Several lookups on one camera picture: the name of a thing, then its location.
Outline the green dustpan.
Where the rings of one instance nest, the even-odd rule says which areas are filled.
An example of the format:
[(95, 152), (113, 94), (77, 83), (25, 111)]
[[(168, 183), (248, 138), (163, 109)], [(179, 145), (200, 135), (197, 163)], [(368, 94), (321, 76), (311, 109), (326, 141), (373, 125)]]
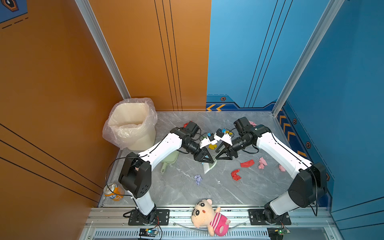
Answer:
[(179, 151), (174, 151), (162, 160), (163, 165), (160, 171), (161, 174), (165, 173), (168, 165), (172, 165), (177, 161), (178, 156), (179, 156)]

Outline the green hand brush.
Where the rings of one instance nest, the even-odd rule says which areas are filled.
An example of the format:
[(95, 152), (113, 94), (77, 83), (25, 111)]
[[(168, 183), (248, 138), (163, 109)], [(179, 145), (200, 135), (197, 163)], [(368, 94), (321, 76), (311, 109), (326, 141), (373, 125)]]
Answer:
[(216, 159), (214, 159), (213, 163), (202, 163), (204, 174), (208, 173), (211, 169), (213, 169), (217, 164)]

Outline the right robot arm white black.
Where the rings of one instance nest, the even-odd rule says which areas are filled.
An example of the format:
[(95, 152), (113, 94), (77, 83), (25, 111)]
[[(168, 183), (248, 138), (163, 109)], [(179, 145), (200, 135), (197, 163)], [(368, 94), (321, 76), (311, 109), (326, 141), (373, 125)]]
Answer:
[(217, 148), (217, 160), (232, 160), (238, 151), (248, 146), (263, 150), (274, 158), (293, 179), (288, 190), (264, 206), (262, 220), (267, 224), (280, 223), (285, 215), (297, 208), (316, 203), (328, 192), (326, 167), (294, 152), (264, 126), (253, 126), (246, 117), (234, 123), (239, 137), (233, 139), (225, 130), (218, 129), (214, 138), (222, 143)]

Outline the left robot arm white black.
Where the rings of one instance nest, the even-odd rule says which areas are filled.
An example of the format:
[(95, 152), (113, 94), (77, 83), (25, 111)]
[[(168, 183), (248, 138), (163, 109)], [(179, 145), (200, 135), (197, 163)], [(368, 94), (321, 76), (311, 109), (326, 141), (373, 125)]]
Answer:
[(174, 128), (159, 143), (139, 154), (129, 153), (120, 172), (118, 181), (133, 198), (139, 219), (145, 224), (156, 223), (156, 205), (149, 189), (152, 185), (153, 169), (167, 156), (180, 148), (192, 154), (199, 163), (214, 163), (206, 147), (201, 147), (193, 137), (200, 127), (190, 121), (185, 127)]

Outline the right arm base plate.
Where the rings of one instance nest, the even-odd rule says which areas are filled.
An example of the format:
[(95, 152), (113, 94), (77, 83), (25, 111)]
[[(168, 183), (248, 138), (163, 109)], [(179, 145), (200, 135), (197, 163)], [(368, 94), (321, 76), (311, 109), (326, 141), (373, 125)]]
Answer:
[(276, 215), (274, 212), (265, 209), (249, 209), (249, 219), (251, 225), (285, 225), (289, 226), (292, 224), (291, 218), (288, 213), (283, 215)]

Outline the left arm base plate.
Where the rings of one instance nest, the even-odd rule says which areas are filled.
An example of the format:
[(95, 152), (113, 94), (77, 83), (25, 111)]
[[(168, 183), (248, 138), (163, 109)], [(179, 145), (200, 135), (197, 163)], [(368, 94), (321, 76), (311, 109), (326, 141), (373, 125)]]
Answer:
[(134, 209), (129, 214), (129, 226), (155, 226), (159, 224), (160, 226), (167, 226), (170, 220), (170, 210), (169, 209), (155, 209), (152, 210), (149, 215), (145, 216), (139, 210)]

